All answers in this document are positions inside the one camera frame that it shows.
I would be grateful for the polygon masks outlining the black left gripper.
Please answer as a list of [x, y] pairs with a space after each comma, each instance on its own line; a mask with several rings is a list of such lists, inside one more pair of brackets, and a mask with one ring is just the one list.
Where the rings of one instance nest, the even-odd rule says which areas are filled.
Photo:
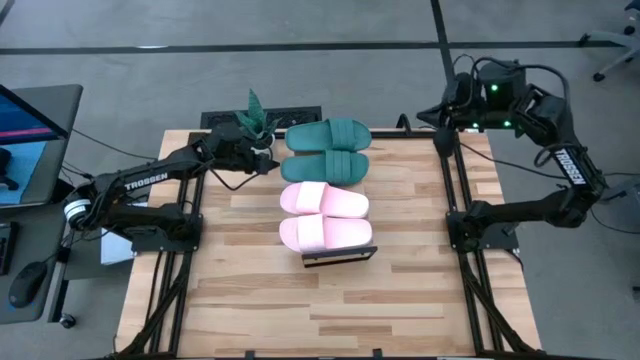
[[269, 157], [273, 155], [271, 143], [253, 143], [251, 150], [256, 155], [250, 162], [245, 145], [244, 133], [235, 123], [218, 123], [207, 137], [207, 148], [211, 152], [213, 168], [266, 175], [280, 166], [278, 161]]

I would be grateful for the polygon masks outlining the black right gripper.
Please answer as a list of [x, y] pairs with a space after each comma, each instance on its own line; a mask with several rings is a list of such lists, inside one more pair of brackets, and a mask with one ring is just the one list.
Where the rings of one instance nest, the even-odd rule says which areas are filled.
[[473, 76], [460, 72], [446, 85], [442, 103], [418, 112], [418, 120], [429, 128], [478, 129], [478, 94]]

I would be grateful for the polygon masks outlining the green slide sandal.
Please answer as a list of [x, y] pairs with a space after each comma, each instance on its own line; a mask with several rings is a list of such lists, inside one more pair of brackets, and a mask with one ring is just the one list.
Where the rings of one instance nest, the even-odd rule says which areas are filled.
[[289, 157], [280, 166], [281, 176], [288, 182], [326, 182], [334, 186], [357, 184], [368, 169], [366, 155], [341, 150]]
[[357, 152], [370, 146], [372, 135], [363, 123], [348, 118], [329, 118], [289, 128], [286, 146], [295, 152], [340, 150]]

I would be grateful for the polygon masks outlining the pink slide sandal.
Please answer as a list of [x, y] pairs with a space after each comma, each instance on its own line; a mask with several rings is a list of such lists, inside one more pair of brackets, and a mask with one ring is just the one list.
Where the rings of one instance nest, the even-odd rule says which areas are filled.
[[315, 214], [283, 220], [279, 236], [287, 248], [306, 254], [366, 246], [372, 241], [373, 230], [366, 219]]
[[326, 182], [293, 183], [283, 190], [279, 202], [284, 211], [294, 215], [364, 218], [369, 212], [369, 200], [365, 195]]

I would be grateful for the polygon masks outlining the wooden shelf black metal frame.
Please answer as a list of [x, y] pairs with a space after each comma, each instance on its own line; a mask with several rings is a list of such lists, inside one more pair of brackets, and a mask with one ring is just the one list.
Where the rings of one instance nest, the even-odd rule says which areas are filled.
[[[300, 155], [312, 155], [312, 154], [323, 153], [324, 151], [319, 151], [319, 152], [295, 152], [295, 151], [292, 151], [292, 152], [294, 153], [293, 156], [300, 156]], [[348, 191], [352, 191], [350, 189], [351, 186], [334, 186], [334, 187], [341, 188], [341, 189], [348, 190]], [[296, 218], [296, 217], [299, 217], [299, 216], [306, 216], [306, 215], [290, 214], [289, 218]], [[364, 218], [349, 218], [349, 219], [366, 219], [367, 220], [367, 216], [364, 217]], [[306, 253], [306, 254], [301, 254], [301, 253], [297, 253], [297, 252], [296, 253], [301, 256], [301, 260], [303, 262], [303, 265], [306, 268], [310, 268], [310, 267], [319, 267], [319, 266], [334, 265], [334, 264], [340, 264], [340, 263], [366, 261], [366, 260], [370, 259], [376, 252], [377, 252], [377, 247], [374, 246], [372, 244], [372, 241], [371, 241], [371, 243], [366, 245], [366, 246], [356, 247], [356, 248], [346, 248], [346, 249], [338, 249], [338, 250], [325, 250], [325, 251], [321, 251], [321, 252]]]

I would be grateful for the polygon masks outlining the snake plant white pot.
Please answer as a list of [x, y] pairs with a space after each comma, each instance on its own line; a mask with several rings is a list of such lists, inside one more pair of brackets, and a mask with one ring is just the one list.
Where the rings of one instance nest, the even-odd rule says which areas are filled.
[[256, 151], [267, 151], [275, 139], [278, 120], [269, 120], [268, 113], [253, 89], [248, 93], [248, 108], [245, 112], [236, 111], [235, 116], [240, 123], [241, 130], [254, 140]]

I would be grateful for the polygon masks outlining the white paper sheet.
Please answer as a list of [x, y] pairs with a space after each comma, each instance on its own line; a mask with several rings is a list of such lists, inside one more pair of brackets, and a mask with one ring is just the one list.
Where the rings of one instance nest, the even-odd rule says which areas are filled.
[[124, 261], [132, 260], [134, 252], [131, 250], [132, 243], [107, 229], [101, 229], [100, 238], [100, 263], [102, 265], [113, 265]]

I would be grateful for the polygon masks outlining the grey power strip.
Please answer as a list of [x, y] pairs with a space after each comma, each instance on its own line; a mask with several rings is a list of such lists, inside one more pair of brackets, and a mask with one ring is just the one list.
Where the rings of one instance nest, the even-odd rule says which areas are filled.
[[600, 198], [601, 203], [608, 203], [612, 200], [628, 197], [640, 205], [640, 175], [633, 175], [613, 187], [608, 187]]

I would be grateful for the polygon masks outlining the grey office chair base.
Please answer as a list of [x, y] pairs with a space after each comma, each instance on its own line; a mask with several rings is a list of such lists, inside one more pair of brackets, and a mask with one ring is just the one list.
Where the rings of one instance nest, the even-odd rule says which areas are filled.
[[589, 41], [606, 41], [627, 49], [622, 56], [594, 73], [592, 76], [594, 82], [603, 81], [606, 78], [606, 73], [617, 65], [629, 63], [636, 57], [640, 57], [640, 0], [631, 0], [624, 10], [635, 12], [632, 17], [635, 24], [626, 26], [622, 33], [593, 30], [584, 33], [578, 40], [579, 47], [584, 47]]

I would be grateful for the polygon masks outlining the grey side desk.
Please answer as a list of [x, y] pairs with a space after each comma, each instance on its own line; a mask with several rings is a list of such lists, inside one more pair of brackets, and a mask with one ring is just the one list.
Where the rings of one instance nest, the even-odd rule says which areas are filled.
[[[65, 130], [72, 128], [79, 108], [82, 87], [60, 85], [23, 88], [17, 95], [33, 105]], [[9, 272], [0, 275], [0, 325], [38, 320], [44, 311], [55, 267], [52, 254], [61, 246], [66, 220], [62, 200], [66, 186], [59, 178], [66, 140], [53, 140], [44, 146], [35, 164], [35, 174], [26, 186], [23, 205], [0, 206], [0, 223], [17, 224], [17, 238]], [[28, 264], [44, 261], [46, 273], [34, 298], [16, 308], [9, 302], [9, 289], [18, 273]]]

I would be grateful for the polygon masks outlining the laptop screen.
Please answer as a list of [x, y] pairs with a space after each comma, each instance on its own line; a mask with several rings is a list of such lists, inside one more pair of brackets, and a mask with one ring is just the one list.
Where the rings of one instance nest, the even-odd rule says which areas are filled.
[[54, 196], [69, 129], [0, 85], [0, 208]]

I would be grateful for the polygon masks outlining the black computer mouse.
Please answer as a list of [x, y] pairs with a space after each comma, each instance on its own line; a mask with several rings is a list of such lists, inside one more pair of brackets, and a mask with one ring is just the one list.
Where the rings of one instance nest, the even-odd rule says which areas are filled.
[[36, 261], [27, 264], [14, 278], [8, 291], [9, 304], [14, 308], [29, 305], [39, 292], [48, 272], [45, 262]]

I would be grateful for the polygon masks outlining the black keyboard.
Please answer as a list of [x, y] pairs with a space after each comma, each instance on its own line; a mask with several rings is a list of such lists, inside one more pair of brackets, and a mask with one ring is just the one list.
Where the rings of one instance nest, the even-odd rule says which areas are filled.
[[16, 222], [0, 224], [0, 276], [9, 273], [18, 230]]

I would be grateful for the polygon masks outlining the black aluminium table frame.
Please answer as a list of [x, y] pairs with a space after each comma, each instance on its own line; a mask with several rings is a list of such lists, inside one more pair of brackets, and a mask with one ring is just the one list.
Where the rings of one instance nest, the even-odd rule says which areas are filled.
[[502, 191], [483, 135], [441, 162], [427, 130], [377, 129], [356, 191], [370, 201], [376, 252], [307, 268], [281, 242], [278, 172], [221, 172], [155, 185], [157, 206], [184, 199], [204, 218], [189, 280], [145, 353], [157, 358], [484, 357], [509, 350], [463, 285], [447, 212]]

